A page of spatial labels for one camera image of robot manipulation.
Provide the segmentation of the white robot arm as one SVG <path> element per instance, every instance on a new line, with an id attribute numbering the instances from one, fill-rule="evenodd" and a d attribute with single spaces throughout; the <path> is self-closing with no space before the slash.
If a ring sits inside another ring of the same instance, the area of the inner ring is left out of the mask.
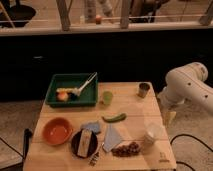
<path id="1" fill-rule="evenodd" d="M 157 95 L 165 127 L 176 116 L 173 108 L 183 104 L 186 99 L 213 115 L 213 88 L 205 84 L 207 78 L 207 67 L 200 62 L 174 68 L 166 74 L 166 86 Z"/>

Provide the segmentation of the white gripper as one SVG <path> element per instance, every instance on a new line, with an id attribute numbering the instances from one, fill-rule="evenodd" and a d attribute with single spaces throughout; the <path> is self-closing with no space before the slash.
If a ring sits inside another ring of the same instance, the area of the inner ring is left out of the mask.
<path id="1" fill-rule="evenodd" d="M 174 120 L 176 116 L 176 112 L 171 111 L 175 107 L 176 107 L 175 103 L 168 101 L 164 97 L 160 98 L 161 113 L 164 116 L 164 125 L 166 127 L 168 127 L 172 123 L 172 121 Z"/>

